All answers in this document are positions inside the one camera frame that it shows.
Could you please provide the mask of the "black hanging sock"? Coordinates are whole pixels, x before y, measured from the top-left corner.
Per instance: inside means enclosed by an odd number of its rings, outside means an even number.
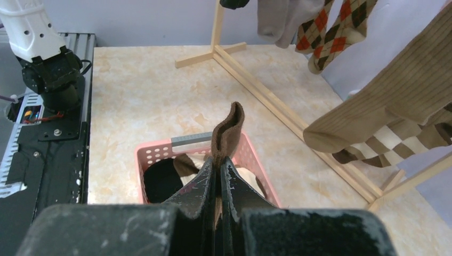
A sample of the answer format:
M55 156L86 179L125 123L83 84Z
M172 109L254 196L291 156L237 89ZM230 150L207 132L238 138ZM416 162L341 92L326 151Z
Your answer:
M245 7L248 2L249 0L220 0L220 5L223 8L235 10Z

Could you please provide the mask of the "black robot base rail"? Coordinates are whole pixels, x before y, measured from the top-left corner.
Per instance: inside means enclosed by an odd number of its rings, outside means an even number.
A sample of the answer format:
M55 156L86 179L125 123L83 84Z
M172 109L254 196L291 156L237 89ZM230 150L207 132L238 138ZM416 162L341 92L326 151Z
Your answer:
M88 198L92 77L96 36L64 33L66 45L83 60L85 75L75 88L80 107L61 118L25 87L7 35L1 32L1 255L14 255L34 219L54 204L83 204Z

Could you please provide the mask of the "pile of socks in basket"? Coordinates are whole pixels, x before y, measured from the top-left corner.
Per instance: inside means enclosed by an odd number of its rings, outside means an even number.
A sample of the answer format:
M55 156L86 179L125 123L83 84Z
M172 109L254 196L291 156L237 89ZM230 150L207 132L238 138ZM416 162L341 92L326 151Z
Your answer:
M272 195L259 194L237 172L228 156L217 155L202 161L198 172L183 187L174 187L181 177L174 168L174 159L162 159L142 175L143 203L156 210L181 211L189 219L202 219L217 209L226 209L234 220L264 209L276 209L278 201Z

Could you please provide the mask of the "brown striped sock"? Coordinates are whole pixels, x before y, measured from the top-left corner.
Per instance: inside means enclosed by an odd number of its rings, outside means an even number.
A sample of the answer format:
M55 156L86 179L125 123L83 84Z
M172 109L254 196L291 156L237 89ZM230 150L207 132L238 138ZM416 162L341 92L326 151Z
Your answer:
M362 161L375 167L397 165L415 154L451 145L451 104L433 114L426 125L398 119L380 128L362 143L350 145L332 156L341 164Z

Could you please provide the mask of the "orange brown argyle sock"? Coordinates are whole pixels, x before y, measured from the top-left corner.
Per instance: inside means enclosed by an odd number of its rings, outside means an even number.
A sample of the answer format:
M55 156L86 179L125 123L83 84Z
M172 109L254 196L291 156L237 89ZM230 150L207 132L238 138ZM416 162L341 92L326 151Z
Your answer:
M366 39L367 20L377 0L344 0L339 14L328 29L327 21L333 1L311 20L298 28L295 51L310 54L308 68L313 74L321 73L349 46Z

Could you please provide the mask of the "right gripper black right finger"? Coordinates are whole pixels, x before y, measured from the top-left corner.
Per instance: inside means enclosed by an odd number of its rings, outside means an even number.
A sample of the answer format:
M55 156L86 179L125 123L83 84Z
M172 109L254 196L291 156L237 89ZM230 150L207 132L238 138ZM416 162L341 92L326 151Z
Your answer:
M382 221L359 209L280 209L220 169L224 255L396 255Z

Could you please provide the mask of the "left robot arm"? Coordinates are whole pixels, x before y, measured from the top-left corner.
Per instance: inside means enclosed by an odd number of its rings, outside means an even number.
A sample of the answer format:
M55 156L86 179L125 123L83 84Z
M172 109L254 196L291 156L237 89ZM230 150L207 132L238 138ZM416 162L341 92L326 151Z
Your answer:
M79 109L78 82L92 63L66 47L43 2L1 1L1 20L22 67L23 81L42 97L45 108L55 114Z

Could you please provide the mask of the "grey sock orange stripes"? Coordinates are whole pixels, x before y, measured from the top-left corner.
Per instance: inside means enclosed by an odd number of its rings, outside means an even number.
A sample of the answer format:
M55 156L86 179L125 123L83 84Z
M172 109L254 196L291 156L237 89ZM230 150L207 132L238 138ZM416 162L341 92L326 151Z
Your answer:
M257 2L257 34L286 49L298 27L314 18L324 4L322 0L260 0Z

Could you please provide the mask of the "plain tan brown sock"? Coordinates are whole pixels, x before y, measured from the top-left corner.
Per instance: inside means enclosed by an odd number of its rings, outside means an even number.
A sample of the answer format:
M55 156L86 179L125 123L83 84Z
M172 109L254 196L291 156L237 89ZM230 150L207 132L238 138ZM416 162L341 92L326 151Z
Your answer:
M367 141L405 119L419 125L451 102L451 5L446 5L377 76L303 132L323 153Z

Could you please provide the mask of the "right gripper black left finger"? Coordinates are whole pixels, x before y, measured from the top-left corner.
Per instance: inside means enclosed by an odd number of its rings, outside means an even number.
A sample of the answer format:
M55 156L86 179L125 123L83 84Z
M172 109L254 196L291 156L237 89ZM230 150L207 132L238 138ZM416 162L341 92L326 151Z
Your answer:
M213 255L212 159L161 204L46 208L17 255Z

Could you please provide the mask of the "pink plastic basket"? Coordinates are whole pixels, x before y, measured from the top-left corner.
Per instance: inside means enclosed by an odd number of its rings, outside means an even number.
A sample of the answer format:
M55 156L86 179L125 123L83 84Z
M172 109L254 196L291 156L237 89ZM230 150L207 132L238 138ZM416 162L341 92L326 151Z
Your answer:
M145 142L138 145L134 152L135 170L139 183L138 203L149 203L145 193L143 178L149 166L163 159L175 158L177 155L184 153L210 154L211 137L212 132L204 132ZM280 199L260 162L257 152L244 131L241 131L239 144L232 157L232 161L234 164L245 167L254 173L263 185L263 192L265 193L266 199L273 205L282 207Z

